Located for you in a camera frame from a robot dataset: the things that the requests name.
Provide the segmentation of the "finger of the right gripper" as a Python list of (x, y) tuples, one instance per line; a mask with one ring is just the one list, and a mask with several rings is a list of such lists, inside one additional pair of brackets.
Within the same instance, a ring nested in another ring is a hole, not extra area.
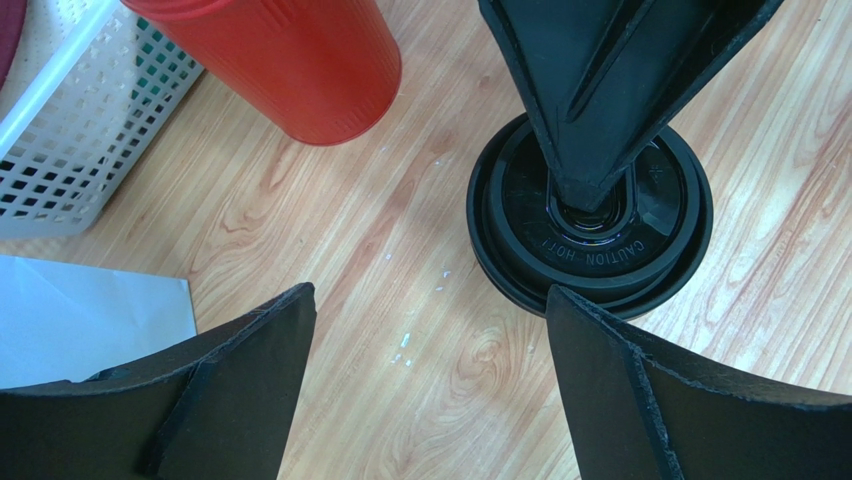
[(502, 0), (479, 8), (560, 199), (588, 212), (779, 3)]

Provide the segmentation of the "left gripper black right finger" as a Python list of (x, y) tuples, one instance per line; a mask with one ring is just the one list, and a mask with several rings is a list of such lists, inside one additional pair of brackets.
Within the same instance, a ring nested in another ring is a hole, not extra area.
[(554, 286), (550, 347), (585, 479), (847, 479), (851, 399), (732, 368)]

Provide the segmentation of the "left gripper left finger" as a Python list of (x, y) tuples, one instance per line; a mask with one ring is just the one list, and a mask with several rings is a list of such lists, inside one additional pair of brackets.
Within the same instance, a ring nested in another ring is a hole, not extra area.
[(1, 393), (5, 479), (274, 479), (317, 318), (301, 283), (82, 382)]

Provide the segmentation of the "black plastic cup lid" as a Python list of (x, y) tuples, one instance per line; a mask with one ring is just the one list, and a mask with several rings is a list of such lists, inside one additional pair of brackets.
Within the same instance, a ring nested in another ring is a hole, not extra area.
[(543, 315), (558, 284), (632, 319), (696, 273), (712, 236), (713, 200), (698, 157), (665, 128), (594, 212), (571, 208), (556, 192), (529, 118), (520, 115), (481, 152), (466, 215), (482, 270), (520, 308)]

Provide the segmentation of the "white paper bag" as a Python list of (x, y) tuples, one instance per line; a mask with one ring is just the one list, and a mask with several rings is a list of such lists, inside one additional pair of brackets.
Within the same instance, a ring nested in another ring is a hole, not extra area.
[(197, 333), (185, 279), (1, 258), (1, 386), (80, 382)]

